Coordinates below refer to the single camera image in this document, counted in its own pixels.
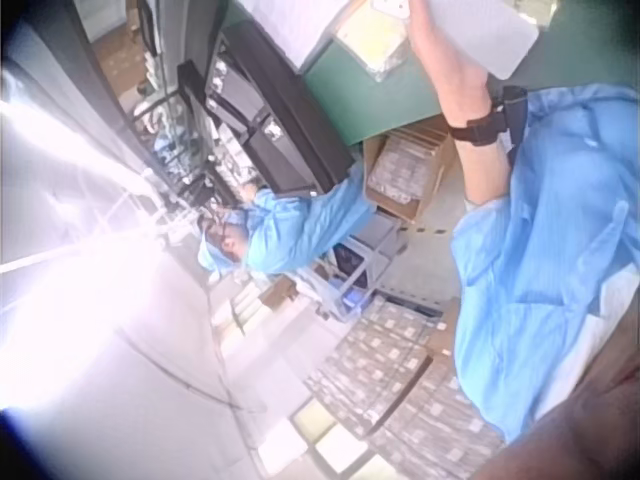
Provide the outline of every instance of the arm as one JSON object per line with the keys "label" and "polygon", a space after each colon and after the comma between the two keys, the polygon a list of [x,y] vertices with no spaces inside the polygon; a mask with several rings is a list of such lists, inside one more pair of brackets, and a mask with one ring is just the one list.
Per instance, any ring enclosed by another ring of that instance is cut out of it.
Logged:
{"label": "arm", "polygon": [[[411,46],[433,83],[449,125],[465,127],[468,120],[486,116],[491,109],[486,70],[458,52],[435,26],[427,0],[410,0],[410,8]],[[499,142],[484,147],[456,142],[456,148],[470,202],[482,205],[509,192],[511,168]]]}

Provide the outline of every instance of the window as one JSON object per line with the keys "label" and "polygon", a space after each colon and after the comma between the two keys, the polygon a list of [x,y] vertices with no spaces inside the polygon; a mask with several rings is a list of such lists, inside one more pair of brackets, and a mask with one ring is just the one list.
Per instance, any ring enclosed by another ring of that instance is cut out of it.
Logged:
{"label": "window", "polygon": [[275,475],[307,451],[307,443],[296,432],[291,422],[280,422],[258,449],[267,473]]}
{"label": "window", "polygon": [[389,465],[384,458],[376,455],[356,472],[350,480],[406,480]]}
{"label": "window", "polygon": [[316,444],[316,449],[336,471],[344,472],[364,452],[367,444],[356,439],[342,425],[336,425]]}
{"label": "window", "polygon": [[315,398],[293,415],[290,425],[305,442],[305,455],[327,480],[406,480]]}
{"label": "window", "polygon": [[336,424],[336,420],[315,398],[311,400],[293,419],[304,438],[317,442],[320,437]]}

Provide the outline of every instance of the plastic bag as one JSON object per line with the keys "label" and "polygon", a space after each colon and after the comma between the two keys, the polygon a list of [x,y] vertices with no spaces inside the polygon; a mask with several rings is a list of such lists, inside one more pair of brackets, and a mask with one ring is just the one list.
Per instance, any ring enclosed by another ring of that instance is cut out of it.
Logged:
{"label": "plastic bag", "polygon": [[369,1],[342,22],[335,36],[377,82],[403,63],[409,52],[404,22],[374,10]]}

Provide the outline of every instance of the blue uniform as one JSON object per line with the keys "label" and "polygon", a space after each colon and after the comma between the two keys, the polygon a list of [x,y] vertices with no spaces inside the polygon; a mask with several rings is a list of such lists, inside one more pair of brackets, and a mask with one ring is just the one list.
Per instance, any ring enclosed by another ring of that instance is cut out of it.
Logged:
{"label": "blue uniform", "polygon": [[[309,265],[357,233],[375,211],[364,197],[363,177],[359,162],[346,180],[319,197],[276,198],[271,190],[260,190],[244,220],[233,221],[244,223],[249,235],[244,264],[267,274],[291,271]],[[198,259],[209,270],[224,271],[233,266],[204,237]]]}
{"label": "blue uniform", "polygon": [[507,441],[531,424],[543,385],[597,313],[602,283],[640,265],[639,178],[634,91],[531,93],[509,196],[456,227],[460,385]]}

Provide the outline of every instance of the hand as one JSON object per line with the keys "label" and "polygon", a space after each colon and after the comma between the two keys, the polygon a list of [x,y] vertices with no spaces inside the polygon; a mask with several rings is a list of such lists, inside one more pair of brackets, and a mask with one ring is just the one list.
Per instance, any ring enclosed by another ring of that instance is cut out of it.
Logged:
{"label": "hand", "polygon": [[467,120],[482,118],[491,109],[488,73],[444,36],[433,22],[427,2],[409,0],[411,47],[436,89],[449,124],[466,126]]}
{"label": "hand", "polygon": [[244,203],[251,203],[255,200],[256,195],[258,193],[258,187],[255,183],[249,182],[245,183],[240,187],[240,196],[242,197],[242,201]]}

